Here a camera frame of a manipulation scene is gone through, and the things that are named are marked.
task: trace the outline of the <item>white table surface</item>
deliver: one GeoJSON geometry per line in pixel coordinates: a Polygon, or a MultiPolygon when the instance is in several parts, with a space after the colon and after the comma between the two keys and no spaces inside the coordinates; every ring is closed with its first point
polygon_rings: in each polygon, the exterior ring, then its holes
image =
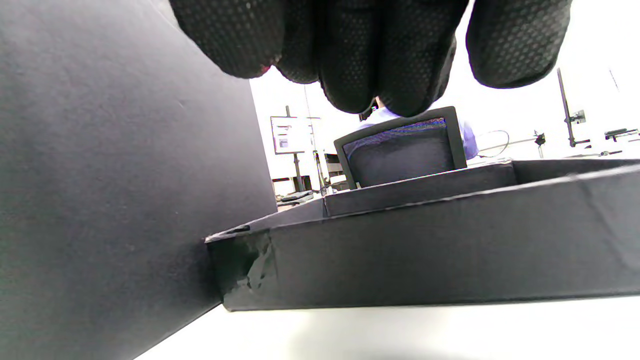
{"type": "Polygon", "coordinates": [[[640,359],[640,297],[456,307],[213,309],[138,360],[640,359]]]}

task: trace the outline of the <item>glove finger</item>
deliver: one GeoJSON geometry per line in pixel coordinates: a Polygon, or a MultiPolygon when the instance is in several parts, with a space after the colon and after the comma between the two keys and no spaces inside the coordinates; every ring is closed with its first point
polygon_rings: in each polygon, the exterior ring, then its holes
{"type": "Polygon", "coordinates": [[[378,96],[390,111],[404,117],[416,116],[444,92],[441,84],[451,69],[454,33],[467,3],[389,2],[383,18],[378,96]]]}
{"type": "Polygon", "coordinates": [[[276,64],[282,75],[299,84],[318,80],[314,61],[314,7],[312,0],[287,0],[282,57],[276,64]]]}
{"type": "Polygon", "coordinates": [[[447,90],[447,85],[449,84],[449,75],[451,75],[451,68],[453,67],[453,58],[456,56],[456,48],[458,43],[456,41],[456,37],[453,37],[453,41],[451,42],[451,46],[449,48],[449,52],[447,53],[447,58],[444,61],[444,66],[440,70],[440,79],[438,79],[438,84],[436,90],[434,91],[435,96],[433,101],[437,101],[444,95],[445,90],[447,90]]]}
{"type": "Polygon", "coordinates": [[[320,82],[327,99],[338,109],[361,113],[375,90],[377,0],[327,1],[326,28],[319,43],[320,82]]]}
{"type": "Polygon", "coordinates": [[[279,59],[283,0],[170,0],[180,28],[223,72],[256,78],[279,59]]]}
{"type": "Polygon", "coordinates": [[[570,7],[571,0],[477,0],[467,50],[478,82],[514,88],[544,78],[556,64],[570,7]]]}

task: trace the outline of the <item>black cardboard box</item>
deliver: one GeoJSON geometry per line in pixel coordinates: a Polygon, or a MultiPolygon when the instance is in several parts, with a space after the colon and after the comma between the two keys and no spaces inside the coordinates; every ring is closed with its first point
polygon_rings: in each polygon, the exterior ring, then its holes
{"type": "Polygon", "coordinates": [[[420,177],[313,200],[207,247],[231,311],[636,294],[638,163],[513,161],[420,177]]]}

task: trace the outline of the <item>light blue shirt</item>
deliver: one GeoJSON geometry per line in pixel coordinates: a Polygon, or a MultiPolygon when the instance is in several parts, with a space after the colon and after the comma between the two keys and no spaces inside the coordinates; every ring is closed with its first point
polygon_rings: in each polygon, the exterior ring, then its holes
{"type": "MultiPolygon", "coordinates": [[[[392,113],[387,108],[378,109],[367,118],[365,121],[361,121],[356,130],[364,129],[365,127],[380,124],[381,122],[397,119],[401,116],[392,113]]],[[[471,160],[478,155],[478,146],[476,144],[476,136],[470,126],[467,126],[463,121],[458,119],[458,125],[460,127],[460,134],[462,135],[462,146],[465,148],[465,157],[467,160],[471,160]]]]}

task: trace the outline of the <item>chair backrest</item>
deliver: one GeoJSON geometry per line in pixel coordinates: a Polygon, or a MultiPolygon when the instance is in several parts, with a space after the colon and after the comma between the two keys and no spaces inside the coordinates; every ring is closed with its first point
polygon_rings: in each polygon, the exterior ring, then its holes
{"type": "Polygon", "coordinates": [[[351,189],[467,167],[453,106],[369,126],[334,144],[351,189]]]}

